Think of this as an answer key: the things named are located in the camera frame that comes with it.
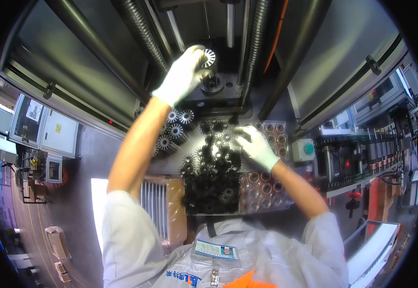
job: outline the green push button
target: green push button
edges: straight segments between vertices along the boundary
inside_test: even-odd
[[[310,155],[311,153],[313,153],[313,150],[314,150],[315,148],[313,147],[313,144],[311,144],[311,143],[308,143],[307,145],[305,145],[305,147],[304,147],[304,150],[305,150],[305,153],[307,153],[308,155]]]

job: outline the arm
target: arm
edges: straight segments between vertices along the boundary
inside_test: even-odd
[[[237,127],[236,131],[250,135],[251,142],[241,136],[237,136],[236,141],[249,158],[258,162],[268,172],[272,172],[281,181],[289,196],[308,219],[329,212],[321,195],[302,177],[281,162],[280,158],[271,151],[270,145],[262,133],[252,126]]]
[[[308,219],[329,212],[329,208],[321,195],[283,162],[276,162],[272,173],[283,184],[289,196]]]
[[[204,69],[195,71],[204,55],[203,48],[190,47],[174,62],[160,88],[152,92],[153,97],[126,134],[114,160],[108,176],[102,222],[106,288],[151,287],[153,279],[167,264],[159,234],[140,206],[138,192],[170,109],[210,73]]]
[[[185,98],[210,71],[196,71],[204,56],[204,46],[194,45],[173,63],[161,86],[152,92],[142,114],[126,134],[108,176],[107,193],[138,191],[153,153],[159,131],[171,108]]]
[[[339,287],[347,287],[348,268],[342,237],[335,215],[329,213],[324,199],[308,182],[281,162],[257,129],[248,126],[237,127],[236,130],[251,137],[250,142],[241,136],[236,137],[236,141],[249,158],[258,162],[268,172],[272,172],[281,181],[289,196],[309,219],[302,241],[311,246],[313,258],[297,258],[298,266],[307,283],[310,286],[323,287],[326,283],[339,283]]]
[[[159,131],[171,108],[152,97],[132,125],[120,146],[108,176],[107,193],[131,191],[138,199],[138,190],[153,153]]]

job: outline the logo text on uniform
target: logo text on uniform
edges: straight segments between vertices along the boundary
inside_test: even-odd
[[[178,271],[170,271],[170,270],[166,271],[166,276],[174,277],[181,281],[185,281],[186,283],[190,284],[192,287],[196,287],[196,284],[198,283],[198,281],[201,280],[201,278],[194,276],[192,274],[180,273]]]

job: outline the worker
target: worker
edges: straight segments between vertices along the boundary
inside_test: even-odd
[[[154,223],[139,202],[139,189],[171,109],[210,72],[198,68],[203,46],[187,49],[126,134],[108,177],[102,226],[103,283],[131,287],[348,287],[348,268],[337,221],[307,181],[287,167],[254,127],[236,141],[247,156],[273,173],[309,219],[302,243],[278,232],[257,229],[241,219],[207,227],[193,244],[167,258]]]

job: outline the orange collar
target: orange collar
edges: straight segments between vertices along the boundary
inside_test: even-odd
[[[235,281],[224,285],[222,288],[276,288],[275,284],[262,283],[252,280],[252,275],[254,271],[242,275],[240,278]]]

